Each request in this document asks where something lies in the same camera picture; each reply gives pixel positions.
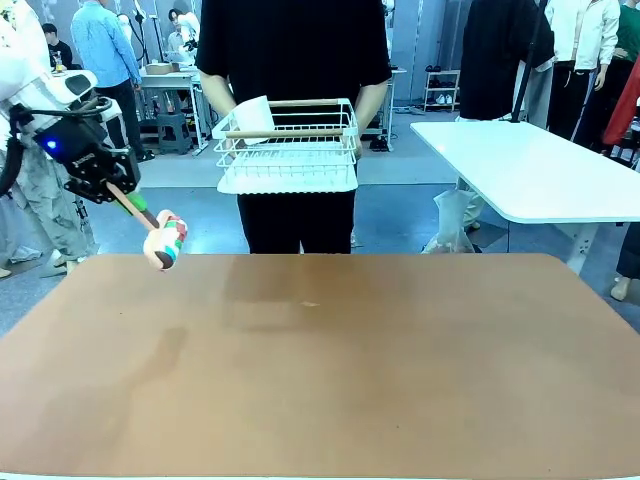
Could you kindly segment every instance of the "basket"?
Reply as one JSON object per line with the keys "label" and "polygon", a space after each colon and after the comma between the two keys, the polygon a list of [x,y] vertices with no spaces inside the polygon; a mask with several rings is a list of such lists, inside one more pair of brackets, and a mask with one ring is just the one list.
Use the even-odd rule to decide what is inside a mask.
{"label": "basket", "polygon": [[[347,99],[269,102],[272,131],[239,131],[234,112],[212,132],[229,194],[348,192],[358,187],[358,125]],[[309,123],[309,119],[318,120]],[[246,139],[264,139],[247,145]]]}

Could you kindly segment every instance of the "person in blue shirt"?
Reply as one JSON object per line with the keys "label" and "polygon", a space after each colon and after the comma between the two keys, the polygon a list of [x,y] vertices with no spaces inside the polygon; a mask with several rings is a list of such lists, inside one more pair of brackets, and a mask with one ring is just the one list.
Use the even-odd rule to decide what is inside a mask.
{"label": "person in blue shirt", "polygon": [[[98,78],[96,93],[112,98],[122,110],[129,145],[139,162],[154,155],[145,151],[140,139],[134,89],[140,89],[140,71],[133,47],[115,13],[106,7],[108,0],[85,0],[73,16],[71,36],[84,68]],[[120,120],[107,122],[107,130],[116,148],[124,148]]]}

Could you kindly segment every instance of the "plastic stool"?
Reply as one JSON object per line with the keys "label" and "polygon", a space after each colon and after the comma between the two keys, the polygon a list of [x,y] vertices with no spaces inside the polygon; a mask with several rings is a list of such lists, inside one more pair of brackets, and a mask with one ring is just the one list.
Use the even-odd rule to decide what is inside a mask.
{"label": "plastic stool", "polygon": [[184,155],[191,149],[191,135],[187,128],[187,117],[184,114],[159,113],[157,122],[160,153],[178,152]]}

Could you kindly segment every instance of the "desk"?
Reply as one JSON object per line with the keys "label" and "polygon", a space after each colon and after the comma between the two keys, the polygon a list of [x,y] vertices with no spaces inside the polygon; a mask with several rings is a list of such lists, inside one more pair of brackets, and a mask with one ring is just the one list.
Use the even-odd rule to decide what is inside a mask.
{"label": "desk", "polygon": [[198,137],[198,148],[193,152],[193,155],[196,156],[202,153],[202,151],[209,145],[209,142],[202,138],[203,130],[211,133],[213,121],[206,111],[208,103],[204,99],[202,87],[200,85],[199,72],[197,70],[182,70],[180,72],[167,73],[165,75],[149,75],[145,69],[141,69],[140,76],[142,77],[142,84],[140,86],[145,90],[157,89],[189,91],[191,104],[193,105],[193,118],[196,126],[196,135]]}
{"label": "desk", "polygon": [[574,239],[567,263],[576,273],[599,223],[640,221],[640,175],[533,125],[433,122],[411,128],[507,220],[559,224]]}
{"label": "desk", "polygon": [[391,80],[389,81],[389,89],[382,104],[382,124],[379,128],[367,128],[365,134],[368,135],[384,135],[387,138],[387,147],[393,152],[391,145],[391,136],[393,129],[393,104],[396,96],[396,76],[407,73],[404,68],[396,68],[391,71]]}
{"label": "desk", "polygon": [[544,255],[94,257],[0,340],[0,391],[10,472],[640,471],[640,337]]}

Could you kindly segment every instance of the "wooden tabletop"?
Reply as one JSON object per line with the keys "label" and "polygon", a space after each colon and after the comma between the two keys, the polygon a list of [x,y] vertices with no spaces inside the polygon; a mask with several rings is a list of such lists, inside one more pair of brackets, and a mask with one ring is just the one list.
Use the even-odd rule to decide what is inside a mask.
{"label": "wooden tabletop", "polygon": [[640,339],[542,255],[81,265],[0,340],[0,471],[640,471]]}

